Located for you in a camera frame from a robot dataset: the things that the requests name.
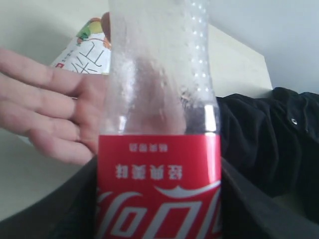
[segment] coca-cola bottle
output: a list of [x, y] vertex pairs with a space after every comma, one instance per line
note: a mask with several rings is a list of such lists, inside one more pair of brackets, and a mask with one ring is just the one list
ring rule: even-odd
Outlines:
[[110, 0], [96, 239], [221, 237], [207, 0]]

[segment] hand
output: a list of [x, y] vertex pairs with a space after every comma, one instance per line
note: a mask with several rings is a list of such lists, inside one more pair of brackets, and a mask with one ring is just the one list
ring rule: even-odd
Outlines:
[[[110, 36], [109, 16], [102, 19]], [[43, 154], [85, 164], [98, 150], [106, 76], [50, 68], [0, 49], [0, 127]]]

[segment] finger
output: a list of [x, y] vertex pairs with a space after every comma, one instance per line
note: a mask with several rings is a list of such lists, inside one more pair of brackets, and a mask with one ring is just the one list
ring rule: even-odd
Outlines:
[[107, 37], [108, 41], [111, 42], [111, 24], [110, 24], [110, 13], [107, 12], [102, 16], [101, 20], [102, 29]]
[[85, 145], [54, 137], [45, 130], [30, 130], [29, 140], [42, 154], [65, 163], [84, 165], [94, 156]]
[[3, 48], [0, 48], [0, 72], [28, 85], [69, 96], [78, 95], [78, 85], [83, 79], [102, 77], [47, 67]]
[[37, 128], [61, 139], [80, 140], [80, 129], [71, 121], [43, 116], [9, 101], [0, 101], [0, 127], [26, 136]]
[[31, 111], [53, 118], [70, 119], [76, 100], [66, 95], [33, 87], [0, 75], [0, 100], [11, 101]]

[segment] plastic bottle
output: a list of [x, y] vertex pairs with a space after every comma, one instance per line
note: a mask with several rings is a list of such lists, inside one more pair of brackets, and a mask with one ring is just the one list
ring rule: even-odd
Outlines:
[[96, 239], [221, 237], [207, 0], [110, 0]]

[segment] black jacket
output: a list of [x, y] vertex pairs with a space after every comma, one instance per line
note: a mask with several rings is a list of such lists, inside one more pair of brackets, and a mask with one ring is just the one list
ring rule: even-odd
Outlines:
[[[218, 98], [224, 239], [319, 238], [319, 96], [276, 88], [267, 99]], [[96, 160], [39, 203], [0, 223], [4, 239], [90, 239]], [[297, 191], [307, 218], [271, 199]]]
[[223, 157], [271, 197], [295, 190], [319, 223], [319, 95], [275, 88], [218, 102]]

